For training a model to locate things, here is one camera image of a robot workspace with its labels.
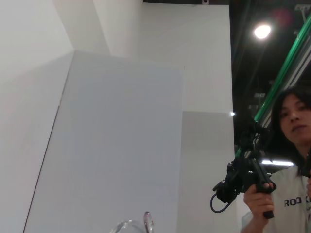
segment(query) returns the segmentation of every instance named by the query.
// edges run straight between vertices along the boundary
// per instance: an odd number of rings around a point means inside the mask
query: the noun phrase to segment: woman
[[[251,214],[242,233],[311,233],[311,179],[300,175],[311,149],[311,92],[301,87],[282,92],[271,123],[280,150],[295,166],[272,175],[277,188],[271,195],[256,193],[255,185],[245,192]],[[270,210],[275,217],[267,220],[263,213]]]

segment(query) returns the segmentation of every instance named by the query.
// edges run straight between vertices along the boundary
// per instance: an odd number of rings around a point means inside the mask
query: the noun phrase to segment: ceiling light
[[[292,162],[278,161],[278,160],[273,160],[272,162],[270,160],[263,160],[262,163],[268,164],[268,165],[279,165],[279,166],[292,166],[292,165],[294,165]]]
[[[263,39],[269,35],[270,31],[271,31],[270,26],[260,25],[255,29],[254,34],[255,36],[257,36],[257,38]]]

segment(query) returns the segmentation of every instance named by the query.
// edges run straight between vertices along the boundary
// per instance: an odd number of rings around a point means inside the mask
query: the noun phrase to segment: black hair
[[[295,95],[307,108],[311,109],[311,90],[301,86],[294,86],[282,91],[277,97],[271,112],[271,126],[274,131],[273,144],[282,154],[282,157],[292,161],[298,167],[298,173],[304,164],[304,158],[300,155],[296,146],[290,142],[284,135],[280,126],[280,113],[283,102],[288,95]]]

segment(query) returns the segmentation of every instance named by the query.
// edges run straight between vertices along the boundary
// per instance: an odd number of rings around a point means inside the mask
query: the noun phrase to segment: black cable
[[[229,207],[229,205],[230,205],[231,203],[228,203],[228,204],[227,204],[223,209],[221,209],[221,210],[214,210],[214,208],[213,208],[213,199],[214,199],[215,196],[217,196],[216,193],[215,193],[215,194],[212,196],[212,198],[210,199],[210,208],[212,209],[212,211],[213,211],[214,213],[219,214],[219,213],[225,211],[225,210]]]

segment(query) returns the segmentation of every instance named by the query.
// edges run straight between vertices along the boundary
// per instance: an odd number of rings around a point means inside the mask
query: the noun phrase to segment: white panel
[[[76,50],[109,54],[93,0],[53,0]]]
[[[0,86],[0,232],[23,232],[71,60]]]
[[[0,1],[0,83],[72,51],[52,0]]]
[[[94,0],[112,56],[136,57],[142,0]]]
[[[210,209],[213,187],[234,159],[233,119],[224,113],[183,113],[178,233],[237,233],[237,203]],[[214,199],[214,209],[225,204]]]
[[[229,6],[143,4],[138,57],[184,69],[183,110],[232,111]]]
[[[176,232],[181,99],[175,69],[76,53],[26,233],[109,232],[144,211]]]

